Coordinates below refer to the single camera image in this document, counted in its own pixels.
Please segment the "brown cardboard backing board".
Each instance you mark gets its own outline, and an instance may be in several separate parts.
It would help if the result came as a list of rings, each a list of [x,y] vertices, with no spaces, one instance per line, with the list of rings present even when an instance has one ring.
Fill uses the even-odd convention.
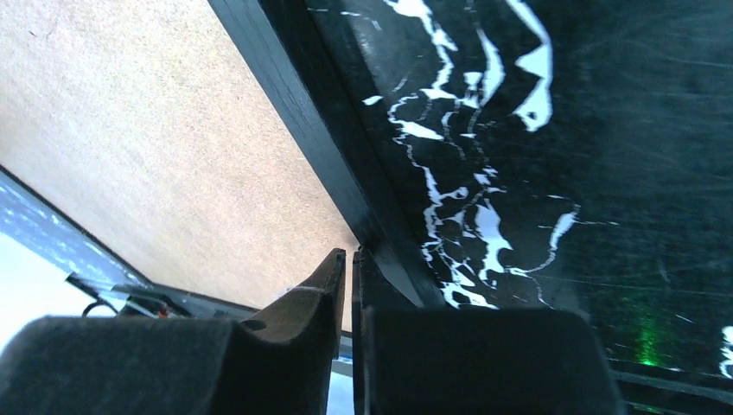
[[[205,1],[4,1],[1,163],[148,279],[264,307],[357,243]]]

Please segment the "black picture frame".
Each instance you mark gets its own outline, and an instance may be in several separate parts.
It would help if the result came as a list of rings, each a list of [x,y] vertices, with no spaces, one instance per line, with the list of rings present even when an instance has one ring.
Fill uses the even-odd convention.
[[[380,269],[411,303],[442,305],[390,183],[367,141],[366,130],[303,3],[277,1],[267,9],[259,1],[205,2],[341,214],[357,246],[373,254]],[[92,239],[96,251],[109,253],[121,262],[124,275],[155,283],[2,167]]]

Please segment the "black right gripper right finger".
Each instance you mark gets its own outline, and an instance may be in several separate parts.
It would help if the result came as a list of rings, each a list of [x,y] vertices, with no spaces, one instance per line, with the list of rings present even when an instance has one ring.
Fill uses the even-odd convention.
[[[622,414],[591,327],[549,309],[420,309],[353,260],[358,414]]]

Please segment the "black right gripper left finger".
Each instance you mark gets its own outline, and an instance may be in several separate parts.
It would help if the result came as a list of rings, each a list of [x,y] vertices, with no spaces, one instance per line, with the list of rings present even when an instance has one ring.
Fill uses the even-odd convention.
[[[4,414],[323,414],[346,253],[253,316],[44,317],[1,356]]]

